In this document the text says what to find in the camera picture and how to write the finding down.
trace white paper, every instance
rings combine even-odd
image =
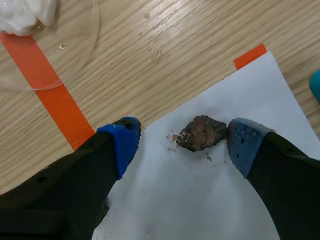
[[[279,239],[259,195],[231,163],[225,141],[195,153],[168,141],[198,115],[257,121],[320,158],[319,140],[269,52],[146,128],[92,239]]]

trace table surface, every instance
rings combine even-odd
[[[309,89],[320,68],[319,12],[319,0],[100,0],[93,55],[65,85],[92,127],[127,115],[146,127],[264,43],[319,137]],[[73,151],[34,92],[0,88],[0,113],[0,192]]]

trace orange tape strip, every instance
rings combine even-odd
[[[61,81],[32,36],[1,33],[0,40],[33,89]],[[95,134],[65,85],[35,93],[74,150]]]
[[[267,53],[267,49],[266,49],[265,45],[260,44],[259,46],[256,46],[254,49],[252,49],[252,50],[248,51],[247,53],[243,54],[242,56],[238,57],[233,62],[234,62],[236,69],[239,70],[266,53]]]

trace white tissue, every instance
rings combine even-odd
[[[0,0],[0,32],[26,36],[39,19],[49,27],[57,0]]]
[[[47,27],[54,23],[57,0],[26,0],[31,11]]]

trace brown rock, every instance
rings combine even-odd
[[[208,116],[196,116],[177,136],[176,143],[192,152],[216,145],[229,134],[227,124]]]

